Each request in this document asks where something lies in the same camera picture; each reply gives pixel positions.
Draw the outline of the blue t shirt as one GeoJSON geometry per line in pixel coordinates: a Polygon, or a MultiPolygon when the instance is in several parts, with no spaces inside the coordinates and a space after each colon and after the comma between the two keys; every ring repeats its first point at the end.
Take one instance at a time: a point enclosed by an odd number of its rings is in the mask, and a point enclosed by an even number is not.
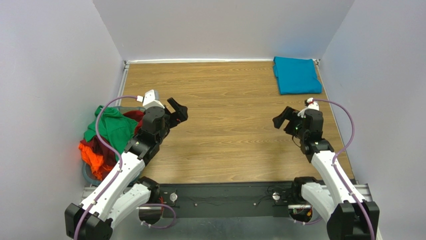
{"type": "Polygon", "coordinates": [[[313,59],[273,58],[273,73],[280,95],[321,94],[313,59]]]}

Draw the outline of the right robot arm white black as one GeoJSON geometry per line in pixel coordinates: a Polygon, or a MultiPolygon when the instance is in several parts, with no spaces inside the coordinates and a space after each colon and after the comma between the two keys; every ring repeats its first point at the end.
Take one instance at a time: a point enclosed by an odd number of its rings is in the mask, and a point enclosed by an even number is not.
{"type": "Polygon", "coordinates": [[[367,200],[343,171],[336,153],[323,138],[323,113],[312,101],[303,110],[287,106],[273,118],[273,124],[299,140],[300,150],[319,172],[326,189],[312,177],[293,181],[294,196],[308,202],[326,222],[331,240],[375,240],[378,234],[380,209],[367,200]]]}

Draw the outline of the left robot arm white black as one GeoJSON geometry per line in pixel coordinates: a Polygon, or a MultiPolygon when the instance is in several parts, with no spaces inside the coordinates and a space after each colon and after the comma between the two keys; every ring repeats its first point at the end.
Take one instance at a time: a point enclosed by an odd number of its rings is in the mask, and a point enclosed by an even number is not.
{"type": "Polygon", "coordinates": [[[125,189],[159,152],[170,130],[188,120],[188,108],[172,97],[167,102],[174,112],[156,98],[137,96],[136,100],[145,109],[141,127],[118,155],[118,163],[88,197],[80,204],[71,203],[64,212],[66,235],[73,240],[109,240],[114,228],[137,207],[166,208],[160,202],[160,185],[148,177],[125,189]]]}

